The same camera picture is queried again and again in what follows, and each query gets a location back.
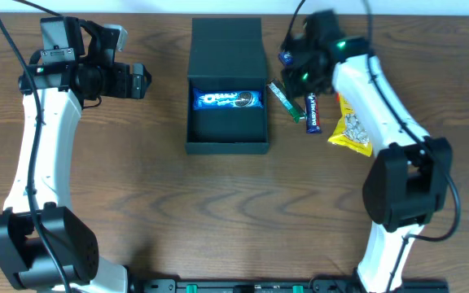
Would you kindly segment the yellow Hacks candy bag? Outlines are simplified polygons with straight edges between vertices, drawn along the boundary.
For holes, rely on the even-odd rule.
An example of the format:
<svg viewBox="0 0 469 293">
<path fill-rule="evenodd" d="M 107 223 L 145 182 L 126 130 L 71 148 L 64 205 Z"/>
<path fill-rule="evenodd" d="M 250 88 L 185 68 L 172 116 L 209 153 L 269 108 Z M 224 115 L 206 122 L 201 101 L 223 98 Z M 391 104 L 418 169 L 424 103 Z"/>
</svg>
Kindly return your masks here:
<svg viewBox="0 0 469 293">
<path fill-rule="evenodd" d="M 328 142 L 370 157 L 373 151 L 372 144 L 364 126 L 357 118 L 357 113 L 342 94 L 337 93 L 336 98 L 340 105 L 341 117 Z"/>
</svg>

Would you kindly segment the black cardboard box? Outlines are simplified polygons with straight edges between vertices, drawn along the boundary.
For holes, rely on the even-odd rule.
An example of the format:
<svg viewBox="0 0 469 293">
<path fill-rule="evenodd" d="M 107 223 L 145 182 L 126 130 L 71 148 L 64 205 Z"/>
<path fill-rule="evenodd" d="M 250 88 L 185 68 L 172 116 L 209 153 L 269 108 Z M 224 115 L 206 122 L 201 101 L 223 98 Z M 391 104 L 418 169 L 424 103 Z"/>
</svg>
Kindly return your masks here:
<svg viewBox="0 0 469 293">
<path fill-rule="evenodd" d="M 264 155 L 270 148 L 266 54 L 259 18 L 194 18 L 187 80 L 186 153 Z M 195 110 L 195 90 L 254 91 L 261 107 Z"/>
</svg>

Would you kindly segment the blue Oreo cookie pack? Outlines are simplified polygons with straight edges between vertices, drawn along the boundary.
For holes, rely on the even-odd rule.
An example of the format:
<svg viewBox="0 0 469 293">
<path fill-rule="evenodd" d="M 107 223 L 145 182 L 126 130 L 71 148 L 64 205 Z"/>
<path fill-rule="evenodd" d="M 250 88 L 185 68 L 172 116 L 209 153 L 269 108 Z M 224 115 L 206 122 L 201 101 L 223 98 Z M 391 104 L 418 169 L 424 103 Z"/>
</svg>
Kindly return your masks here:
<svg viewBox="0 0 469 293">
<path fill-rule="evenodd" d="M 261 92 L 254 90 L 203 91 L 193 89 L 195 110 L 263 108 Z"/>
</svg>

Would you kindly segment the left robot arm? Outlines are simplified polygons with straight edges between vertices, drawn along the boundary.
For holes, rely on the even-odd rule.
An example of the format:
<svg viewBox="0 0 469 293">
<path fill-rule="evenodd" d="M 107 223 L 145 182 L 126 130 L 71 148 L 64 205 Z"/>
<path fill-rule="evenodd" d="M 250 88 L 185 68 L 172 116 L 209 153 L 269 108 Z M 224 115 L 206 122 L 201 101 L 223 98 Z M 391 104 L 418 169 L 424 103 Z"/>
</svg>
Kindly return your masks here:
<svg viewBox="0 0 469 293">
<path fill-rule="evenodd" d="M 143 98 L 151 74 L 116 62 L 128 37 L 118 24 L 57 16 L 42 19 L 41 31 L 43 47 L 18 80 L 24 134 L 0 212 L 0 269 L 16 290 L 130 292 L 127 268 L 101 257 L 72 210 L 72 147 L 86 108 L 103 97 Z"/>
</svg>

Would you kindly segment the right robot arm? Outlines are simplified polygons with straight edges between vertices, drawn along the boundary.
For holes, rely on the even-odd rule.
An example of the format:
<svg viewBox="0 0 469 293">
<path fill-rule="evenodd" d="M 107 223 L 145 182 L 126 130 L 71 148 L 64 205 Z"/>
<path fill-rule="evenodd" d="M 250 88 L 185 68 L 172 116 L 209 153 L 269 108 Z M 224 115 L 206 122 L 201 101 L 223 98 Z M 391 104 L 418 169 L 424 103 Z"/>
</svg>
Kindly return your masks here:
<svg viewBox="0 0 469 293">
<path fill-rule="evenodd" d="M 389 85 L 379 58 L 364 37 L 335 35 L 287 37 L 279 54 L 283 81 L 291 95 L 329 90 L 350 104 L 364 128 L 375 161 L 362 187 L 372 225 L 366 252 L 356 269 L 354 288 L 362 292 L 403 292 L 402 270 L 415 241 L 434 243 L 422 234 L 450 190 L 460 200 L 449 175 L 452 148 L 445 138 L 432 138 L 411 116 Z"/>
</svg>

